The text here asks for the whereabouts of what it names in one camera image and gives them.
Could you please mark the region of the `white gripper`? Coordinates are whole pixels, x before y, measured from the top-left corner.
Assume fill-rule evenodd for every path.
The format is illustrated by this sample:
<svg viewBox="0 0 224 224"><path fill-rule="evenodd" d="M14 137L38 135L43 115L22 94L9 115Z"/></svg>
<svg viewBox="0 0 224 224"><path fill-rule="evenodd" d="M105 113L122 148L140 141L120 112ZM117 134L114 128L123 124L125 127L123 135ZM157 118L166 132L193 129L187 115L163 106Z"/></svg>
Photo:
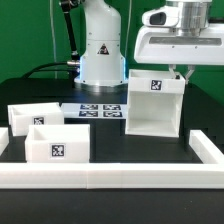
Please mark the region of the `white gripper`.
<svg viewBox="0 0 224 224"><path fill-rule="evenodd" d="M199 37L178 37L169 28L143 26L137 35L134 59L144 64L167 64L175 79L176 65L188 65L188 84L195 65L224 65L224 25L210 25Z"/></svg>

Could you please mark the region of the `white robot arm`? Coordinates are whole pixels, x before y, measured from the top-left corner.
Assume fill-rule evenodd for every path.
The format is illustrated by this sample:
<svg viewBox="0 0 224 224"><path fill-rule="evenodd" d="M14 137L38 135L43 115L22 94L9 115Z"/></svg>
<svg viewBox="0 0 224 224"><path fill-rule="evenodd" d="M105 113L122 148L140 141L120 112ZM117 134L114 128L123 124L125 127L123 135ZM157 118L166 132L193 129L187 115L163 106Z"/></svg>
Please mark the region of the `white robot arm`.
<svg viewBox="0 0 224 224"><path fill-rule="evenodd" d="M134 59L143 64L224 65L224 24L210 23L212 0L166 0L142 15ZM75 84L91 91L114 91L127 83L120 53L121 17L104 0L82 0L86 50Z"/></svg>

